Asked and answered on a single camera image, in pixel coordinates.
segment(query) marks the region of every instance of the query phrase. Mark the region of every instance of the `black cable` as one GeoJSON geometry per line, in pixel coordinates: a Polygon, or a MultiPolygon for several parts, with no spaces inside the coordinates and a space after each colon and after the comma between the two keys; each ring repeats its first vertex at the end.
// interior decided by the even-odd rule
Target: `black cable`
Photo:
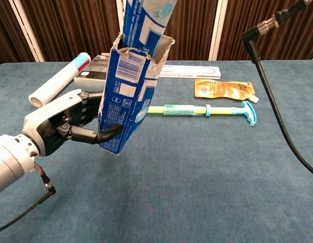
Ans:
{"type": "Polygon", "coordinates": [[[44,202],[46,199],[48,199],[50,196],[54,195],[56,193],[56,190],[51,183],[50,178],[46,175],[45,171],[40,167],[38,164],[35,163],[35,168],[39,171],[39,175],[45,184],[48,192],[41,198],[39,199],[33,206],[31,206],[29,209],[27,209],[25,212],[23,212],[21,215],[19,215],[17,218],[14,220],[10,221],[8,224],[5,224],[4,226],[0,227],[0,232],[3,231],[4,229],[7,229],[9,226],[13,225],[16,223],[18,220],[20,220],[22,217],[24,217],[26,214],[28,214],[30,211],[32,211],[34,208],[36,208],[38,205],[40,205],[42,202],[44,202]]]}
{"type": "Polygon", "coordinates": [[[313,167],[302,157],[302,155],[300,154],[300,152],[298,151],[298,149],[295,147],[295,145],[293,144],[289,134],[288,134],[288,131],[283,123],[283,120],[282,120],[282,117],[280,115],[280,112],[279,112],[279,109],[278,109],[278,106],[276,104],[276,101],[274,99],[274,96],[272,94],[272,91],[271,91],[271,88],[269,86],[269,83],[267,82],[267,79],[266,79],[266,75],[264,73],[264,70],[263,70],[263,67],[262,67],[262,64],[261,62],[255,62],[255,66],[256,66],[256,69],[258,71],[258,74],[262,80],[262,83],[263,83],[263,86],[265,88],[265,91],[267,93],[267,96],[269,97],[269,100],[270,100],[270,103],[271,103],[271,106],[273,108],[273,111],[274,111],[274,114],[277,118],[277,121],[278,121],[278,124],[280,126],[280,129],[282,131],[282,134],[285,138],[285,140],[287,141],[289,147],[291,148],[292,152],[294,153],[294,155],[298,158],[298,160],[311,172],[313,173],[313,167]]]}
{"type": "Polygon", "coordinates": [[[24,213],[19,215],[14,220],[10,221],[8,224],[0,227],[0,232],[3,231],[4,229],[8,228],[9,226],[13,225],[14,223],[16,223],[18,220],[20,220],[22,217],[24,217],[26,214],[28,214],[30,211],[32,211],[34,208],[36,208],[36,206],[38,206],[43,201],[45,201],[47,198],[49,198],[51,195],[52,195],[51,192],[46,193],[38,202],[36,202],[33,206],[31,206],[29,209],[27,209],[24,213]]]}
{"type": "Polygon", "coordinates": [[[294,153],[294,155],[298,158],[298,160],[313,174],[313,167],[302,157],[296,146],[293,144],[288,131],[283,123],[282,117],[280,115],[278,106],[272,94],[271,88],[269,83],[267,82],[266,75],[264,73],[262,64],[261,64],[261,57],[258,53],[258,48],[255,43],[261,35],[266,34],[270,29],[279,27],[279,25],[283,24],[292,16],[296,15],[298,12],[303,10],[306,5],[308,5],[312,0],[299,0],[297,3],[289,7],[288,9],[278,11],[273,15],[273,18],[263,21],[253,28],[247,30],[246,32],[240,35],[240,38],[244,44],[244,47],[251,57],[252,62],[255,64],[258,74],[262,80],[263,86],[271,103],[272,109],[278,121],[279,127],[281,132],[288,143],[290,149],[294,153]]]}

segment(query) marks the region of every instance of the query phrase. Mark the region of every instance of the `robotic hand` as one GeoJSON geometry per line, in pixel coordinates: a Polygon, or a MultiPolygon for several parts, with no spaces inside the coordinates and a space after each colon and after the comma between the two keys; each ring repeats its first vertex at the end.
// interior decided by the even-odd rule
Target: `robotic hand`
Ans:
{"type": "Polygon", "coordinates": [[[0,136],[0,192],[37,169],[37,156],[54,153],[66,140],[99,144],[115,137],[121,125],[105,132],[82,128],[98,117],[101,97],[102,93],[71,91],[28,114],[20,135],[0,136]]]}

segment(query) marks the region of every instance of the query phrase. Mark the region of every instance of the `barcode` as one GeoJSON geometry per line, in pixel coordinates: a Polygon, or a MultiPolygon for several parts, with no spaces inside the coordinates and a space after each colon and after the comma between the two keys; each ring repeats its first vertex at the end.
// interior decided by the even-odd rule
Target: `barcode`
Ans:
{"type": "Polygon", "coordinates": [[[138,83],[141,77],[145,57],[130,53],[128,58],[119,57],[116,77],[123,80],[138,83]]]}
{"type": "Polygon", "coordinates": [[[200,85],[199,86],[199,92],[207,94],[208,93],[208,86],[207,85],[200,85]]]}

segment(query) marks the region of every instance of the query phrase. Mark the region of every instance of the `plastic packaging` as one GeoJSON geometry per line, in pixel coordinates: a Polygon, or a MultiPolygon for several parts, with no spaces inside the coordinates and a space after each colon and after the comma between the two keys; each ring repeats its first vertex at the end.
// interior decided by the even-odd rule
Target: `plastic packaging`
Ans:
{"type": "Polygon", "coordinates": [[[226,97],[257,103],[258,98],[250,82],[218,82],[211,79],[195,79],[195,97],[218,98],[226,97]]]}
{"type": "Polygon", "coordinates": [[[58,73],[51,77],[45,84],[28,96],[29,102],[40,108],[54,99],[77,74],[89,63],[91,57],[82,52],[58,73]]]}

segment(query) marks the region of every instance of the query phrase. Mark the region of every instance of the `blue cardboard box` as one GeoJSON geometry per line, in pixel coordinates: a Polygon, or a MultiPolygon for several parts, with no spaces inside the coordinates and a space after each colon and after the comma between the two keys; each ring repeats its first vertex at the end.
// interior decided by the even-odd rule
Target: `blue cardboard box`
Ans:
{"type": "Polygon", "coordinates": [[[152,57],[177,0],[127,0],[123,26],[125,47],[135,47],[152,57]]]}
{"type": "Polygon", "coordinates": [[[154,89],[174,39],[162,36],[154,57],[147,51],[122,47],[119,34],[110,52],[104,95],[99,108],[99,130],[123,125],[122,132],[100,146],[119,154],[132,133],[143,122],[154,89]]]}

